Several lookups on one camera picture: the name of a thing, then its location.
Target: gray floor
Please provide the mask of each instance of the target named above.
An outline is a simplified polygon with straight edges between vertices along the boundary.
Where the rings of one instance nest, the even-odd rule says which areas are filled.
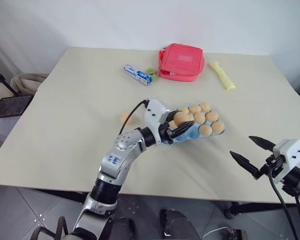
[[[282,210],[241,214],[232,220],[224,217],[222,207],[227,202],[207,200],[120,195],[116,215],[134,219],[137,240],[160,239],[159,211],[175,209],[185,214],[200,236],[220,227],[244,229],[249,240],[292,240],[293,235]],[[38,226],[55,231],[57,220],[64,216],[69,229],[73,226],[81,205],[31,189],[0,186],[0,240],[29,240]],[[291,210],[300,239],[300,220]],[[39,240],[51,240],[40,235]],[[227,239],[226,231],[216,231],[204,240]]]

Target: blue egg carton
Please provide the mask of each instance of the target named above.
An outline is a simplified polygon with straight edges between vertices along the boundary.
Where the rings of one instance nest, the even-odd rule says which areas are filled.
[[[206,121],[204,123],[204,125],[211,126],[212,122]],[[222,133],[212,132],[212,134],[210,136],[205,136],[198,132],[198,129],[200,126],[201,125],[199,123],[195,122],[191,127],[189,127],[189,129],[185,133],[174,138],[173,143],[182,143],[184,141],[191,140],[191,139],[211,137],[211,136],[223,134],[225,132],[225,131],[223,131]],[[169,145],[168,141],[164,141],[164,142],[162,142],[162,144]]]

